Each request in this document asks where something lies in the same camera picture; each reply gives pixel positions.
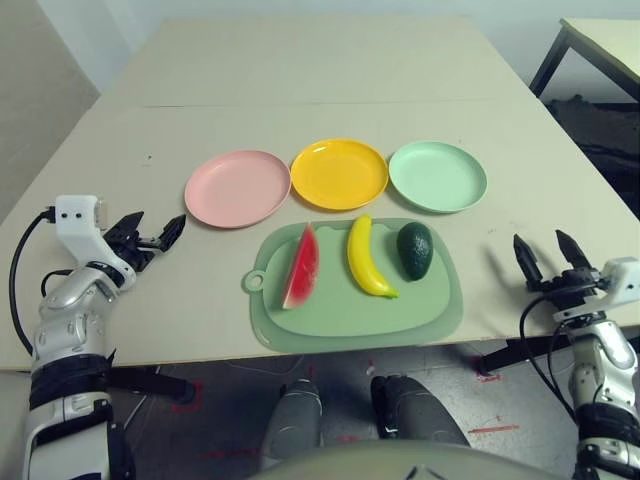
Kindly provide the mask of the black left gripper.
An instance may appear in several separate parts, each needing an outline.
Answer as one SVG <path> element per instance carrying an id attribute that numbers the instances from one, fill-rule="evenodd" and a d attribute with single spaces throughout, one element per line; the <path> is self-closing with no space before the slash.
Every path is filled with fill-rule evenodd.
<path id="1" fill-rule="evenodd" d="M 167 252 L 180 238 L 186 224 L 186 215 L 182 214 L 172 218 L 159 236 L 141 237 L 138 226 L 143 216 L 143 211 L 125 215 L 103 236 L 111 250 L 135 273 L 146 269 L 156 251 Z"/>

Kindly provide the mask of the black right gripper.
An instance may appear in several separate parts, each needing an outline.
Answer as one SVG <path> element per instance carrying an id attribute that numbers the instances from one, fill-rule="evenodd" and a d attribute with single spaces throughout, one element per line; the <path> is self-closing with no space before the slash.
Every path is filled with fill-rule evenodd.
<path id="1" fill-rule="evenodd" d="M 585 253 L 570 235 L 561 230 L 555 233 L 560 251 L 571 269 L 552 280 L 543 280 L 531 247 L 518 234 L 513 236 L 516 261 L 525 277 L 527 289 L 539 292 L 554 306 L 584 305 L 587 297 L 596 295 L 600 274 L 592 268 Z"/>

